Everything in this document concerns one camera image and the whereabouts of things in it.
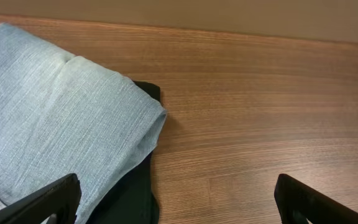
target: wooden table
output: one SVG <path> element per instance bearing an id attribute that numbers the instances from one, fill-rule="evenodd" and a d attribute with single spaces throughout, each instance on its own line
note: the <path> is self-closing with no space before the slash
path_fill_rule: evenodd
<path id="1" fill-rule="evenodd" d="M 358 44 L 0 16 L 162 88 L 161 224 L 280 223 L 287 173 L 358 211 Z"/>

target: brown wall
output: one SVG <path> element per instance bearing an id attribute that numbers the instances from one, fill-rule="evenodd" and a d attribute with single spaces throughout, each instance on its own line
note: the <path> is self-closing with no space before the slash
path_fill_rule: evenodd
<path id="1" fill-rule="evenodd" d="M 0 0 L 0 14 L 358 42 L 358 0 Z"/>

